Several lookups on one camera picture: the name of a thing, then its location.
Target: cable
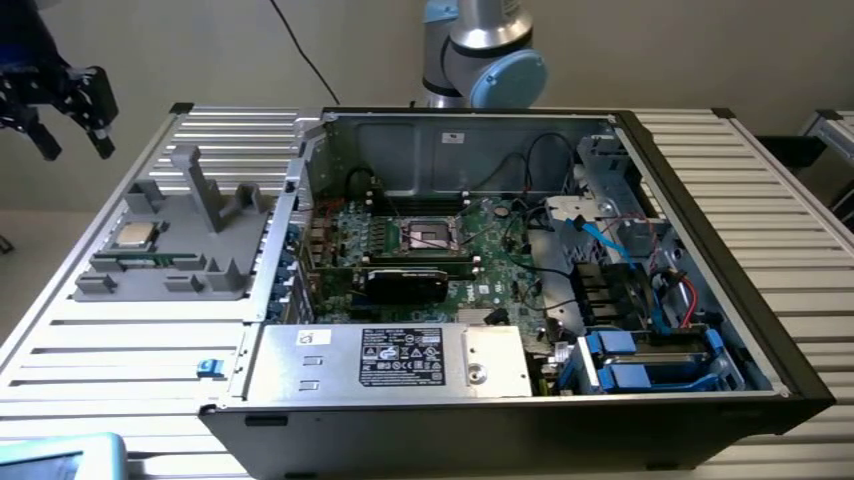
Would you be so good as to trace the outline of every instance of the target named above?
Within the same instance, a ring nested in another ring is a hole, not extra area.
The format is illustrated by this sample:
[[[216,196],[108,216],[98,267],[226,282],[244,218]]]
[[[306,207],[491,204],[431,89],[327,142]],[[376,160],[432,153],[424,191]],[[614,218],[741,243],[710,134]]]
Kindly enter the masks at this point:
[[[530,209],[527,212],[525,212],[525,215],[527,216],[527,215],[530,215],[534,211],[541,210],[541,209],[542,209],[542,210],[545,210],[545,209],[546,209],[546,207],[545,207],[545,206],[534,207],[534,208],[533,208],[533,209]],[[507,235],[510,234],[510,229],[512,228],[512,225],[514,225],[514,223],[515,223],[516,219],[519,219],[519,217],[520,217],[520,216],[522,216],[522,215],[515,215],[515,216],[512,217],[512,219],[510,220],[510,223],[507,224],[507,228],[504,229],[504,234],[502,235],[502,244],[506,244]],[[507,251],[506,251],[506,250],[503,250],[503,249],[502,249],[502,251],[504,252],[504,256],[507,257],[507,260],[510,260],[510,261],[512,262],[512,264],[514,264],[516,267],[523,268],[523,269],[526,269],[526,270],[529,270],[529,271],[531,271],[531,272],[554,273],[554,274],[561,275],[562,277],[565,277],[567,280],[573,281],[573,277],[570,276],[570,274],[569,274],[569,273],[566,273],[566,272],[563,272],[563,271],[561,271],[561,270],[555,270],[555,269],[553,269],[553,268],[541,268],[541,267],[535,267],[534,265],[526,265],[526,264],[523,264],[523,263],[518,262],[518,261],[511,257],[510,252],[507,252]],[[549,310],[554,310],[555,308],[562,307],[562,306],[565,306],[565,305],[567,305],[567,304],[570,304],[570,303],[575,303],[575,302],[578,301],[578,300],[575,300],[575,299],[573,298],[573,299],[570,299],[570,300],[567,300],[567,301],[565,301],[565,302],[558,303],[557,305],[551,305],[550,307],[535,307],[535,306],[533,306],[533,305],[530,305],[530,304],[527,303],[527,296],[529,296],[529,292],[530,292],[530,290],[531,290],[531,286],[529,286],[529,288],[525,290],[525,292],[523,292],[523,294],[522,294],[522,296],[520,296],[520,301],[522,301],[522,304],[523,304],[527,308],[530,308],[531,310],[534,310],[534,311],[537,311],[537,312],[547,312]]]
[[[641,213],[627,213],[626,215],[621,215],[619,217],[615,217],[605,225],[605,228],[599,230],[599,233],[605,233],[607,230],[610,230],[617,222],[621,222],[623,220],[631,220],[631,219],[643,220],[646,222],[646,226],[650,229],[650,235],[653,236],[653,250],[649,258],[650,265],[647,267],[647,270],[651,272],[655,270],[655,253],[658,253],[658,235],[655,235],[655,228],[653,227],[653,222],[650,222],[650,217],[647,217]]]
[[[534,305],[531,305],[531,304],[529,303],[529,301],[527,301],[527,297],[529,297],[529,292],[531,291],[531,288],[534,287],[534,285],[537,285],[537,283],[539,283],[539,282],[535,282],[533,285],[530,285],[530,286],[529,286],[529,288],[526,288],[526,289],[525,289],[525,292],[522,292],[522,295],[520,295],[520,297],[519,297],[519,302],[520,302],[520,303],[522,303],[522,305],[525,305],[530,310],[534,310],[535,312],[547,312],[549,310],[554,310],[555,308],[562,307],[562,306],[565,306],[565,305],[569,305],[570,303],[575,303],[575,302],[578,302],[578,300],[575,300],[575,299],[573,298],[573,299],[570,299],[570,300],[567,300],[567,301],[565,301],[565,302],[561,302],[561,303],[558,303],[558,304],[555,304],[555,305],[553,305],[553,306],[550,306],[550,307],[535,307]]]
[[[570,162],[570,179],[571,179],[571,183],[570,183],[570,193],[575,191],[575,149],[573,148],[573,144],[570,143],[570,141],[566,139],[566,137],[559,134],[558,132],[546,132],[543,134],[541,134],[534,141],[531,142],[531,146],[529,147],[529,154],[526,156],[527,159],[527,175],[530,175],[531,173],[531,161],[534,158],[534,147],[537,147],[537,144],[539,143],[539,141],[543,138],[549,138],[549,137],[554,137],[557,139],[559,139],[563,144],[566,145],[567,150],[570,151],[570,156],[569,156],[569,162]],[[533,177],[530,178],[531,181],[531,189],[534,188],[534,179]]]
[[[296,47],[296,51],[303,57],[303,60],[306,60],[306,63],[308,64],[311,69],[315,71],[315,75],[318,75],[318,78],[320,79],[320,82],[323,83],[323,86],[326,87],[327,92],[330,92],[332,100],[335,100],[335,105],[340,105],[342,101],[338,99],[338,95],[335,95],[335,91],[332,90],[332,87],[330,87],[330,84],[326,81],[326,78],[323,78],[323,75],[320,74],[318,67],[315,67],[314,62],[311,61],[311,59],[308,58],[308,55],[306,55],[306,52],[303,51],[303,47],[300,46],[299,40],[296,39],[296,35],[294,34],[294,30],[291,29],[291,24],[288,23],[287,18],[284,18],[284,14],[282,13],[282,9],[279,8],[279,4],[276,3],[276,0],[270,0],[270,4],[272,5],[272,8],[276,10],[276,14],[279,15],[279,18],[282,19],[282,23],[284,24],[284,28],[288,31],[288,35],[291,35],[291,40],[294,40],[294,46]]]
[[[495,177],[495,175],[498,175],[498,172],[502,171],[502,169],[504,168],[504,166],[507,165],[507,162],[510,161],[511,158],[519,158],[522,160],[522,163],[525,165],[525,169],[526,169],[526,180],[525,180],[525,186],[523,188],[523,193],[525,193],[525,189],[530,190],[530,185],[529,185],[529,179],[530,179],[530,174],[531,174],[531,170],[529,168],[529,161],[525,158],[525,155],[522,155],[519,152],[510,152],[504,158],[502,159],[500,163],[498,164],[498,167],[495,167],[495,170],[492,170],[492,173],[490,173],[490,175],[480,181],[478,182],[478,184],[470,188],[470,190],[472,192],[476,192],[478,190],[480,190],[480,188],[490,183],[490,180],[492,180],[492,178]]]
[[[689,277],[682,277],[682,283],[689,288],[691,292],[691,305],[689,305],[689,311],[685,313],[685,319],[682,320],[681,328],[687,328],[691,326],[691,317],[694,316],[694,310],[697,309],[697,289],[694,288],[694,284],[689,280]]]

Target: warning label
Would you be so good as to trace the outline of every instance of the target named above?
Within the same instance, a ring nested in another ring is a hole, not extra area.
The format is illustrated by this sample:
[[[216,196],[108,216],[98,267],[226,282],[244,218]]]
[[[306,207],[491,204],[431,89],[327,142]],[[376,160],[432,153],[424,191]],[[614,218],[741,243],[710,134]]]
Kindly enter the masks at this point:
[[[366,328],[359,367],[366,387],[444,385],[442,329]]]

